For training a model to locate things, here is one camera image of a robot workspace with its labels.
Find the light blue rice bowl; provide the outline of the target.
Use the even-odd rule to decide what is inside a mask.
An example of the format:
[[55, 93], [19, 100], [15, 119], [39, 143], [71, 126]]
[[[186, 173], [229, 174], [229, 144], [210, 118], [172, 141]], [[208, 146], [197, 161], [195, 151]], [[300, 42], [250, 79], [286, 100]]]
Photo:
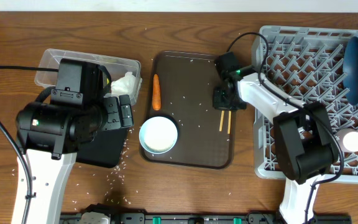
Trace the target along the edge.
[[139, 131], [140, 145], [149, 153], [164, 154], [171, 150], [178, 139], [175, 123], [163, 116], [148, 119]]

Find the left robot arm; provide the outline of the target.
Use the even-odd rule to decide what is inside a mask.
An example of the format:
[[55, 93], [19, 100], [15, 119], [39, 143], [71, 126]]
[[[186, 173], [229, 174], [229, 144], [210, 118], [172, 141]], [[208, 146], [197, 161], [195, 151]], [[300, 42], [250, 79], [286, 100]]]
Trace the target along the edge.
[[13, 223], [58, 223], [68, 177], [82, 144], [131, 127], [129, 95], [108, 96], [111, 76], [96, 63], [63, 58], [57, 84], [16, 117], [21, 151]]

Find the white napkin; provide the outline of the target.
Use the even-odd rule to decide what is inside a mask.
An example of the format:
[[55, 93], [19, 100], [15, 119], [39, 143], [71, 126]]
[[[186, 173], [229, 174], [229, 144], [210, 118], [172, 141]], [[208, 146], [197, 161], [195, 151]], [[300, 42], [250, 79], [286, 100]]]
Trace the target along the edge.
[[112, 95], [134, 95], [136, 77], [132, 72], [126, 72], [125, 75], [111, 83]]

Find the wooden chopstick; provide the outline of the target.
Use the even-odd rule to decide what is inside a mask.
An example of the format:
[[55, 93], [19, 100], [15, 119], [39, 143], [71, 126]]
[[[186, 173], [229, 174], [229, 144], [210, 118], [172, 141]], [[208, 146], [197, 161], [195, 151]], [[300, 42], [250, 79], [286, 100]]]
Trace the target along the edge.
[[227, 134], [231, 133], [231, 119], [232, 119], [232, 111], [228, 111], [228, 121], [227, 121]]
[[224, 114], [225, 114], [225, 111], [222, 110], [221, 116], [220, 116], [220, 122], [219, 122], [219, 132], [222, 132], [222, 130], [223, 130]]

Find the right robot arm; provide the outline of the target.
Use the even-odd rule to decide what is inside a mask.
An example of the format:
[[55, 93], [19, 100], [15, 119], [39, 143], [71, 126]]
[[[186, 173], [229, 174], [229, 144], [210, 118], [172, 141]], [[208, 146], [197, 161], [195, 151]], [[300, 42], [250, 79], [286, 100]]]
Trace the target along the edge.
[[331, 166], [343, 161], [326, 108], [292, 98], [254, 66], [240, 65], [232, 52], [214, 63], [222, 83], [214, 89], [213, 107], [225, 112], [252, 105], [273, 124], [275, 156], [286, 177], [279, 214], [286, 223], [311, 223], [318, 187], [328, 182]]

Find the pink white cup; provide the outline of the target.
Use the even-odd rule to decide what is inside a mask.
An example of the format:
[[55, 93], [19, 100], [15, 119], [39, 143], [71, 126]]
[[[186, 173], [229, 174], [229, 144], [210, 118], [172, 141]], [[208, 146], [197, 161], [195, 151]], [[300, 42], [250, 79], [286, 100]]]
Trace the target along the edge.
[[358, 152], [358, 131], [351, 128], [341, 129], [335, 137], [342, 152]]

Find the orange carrot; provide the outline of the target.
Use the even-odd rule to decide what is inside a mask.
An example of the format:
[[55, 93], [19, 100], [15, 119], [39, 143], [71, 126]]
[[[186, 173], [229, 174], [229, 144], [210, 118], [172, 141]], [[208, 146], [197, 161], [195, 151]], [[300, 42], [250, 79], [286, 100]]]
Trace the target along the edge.
[[162, 107], [160, 81], [157, 74], [153, 77], [153, 92], [152, 92], [152, 108], [155, 111], [160, 110]]

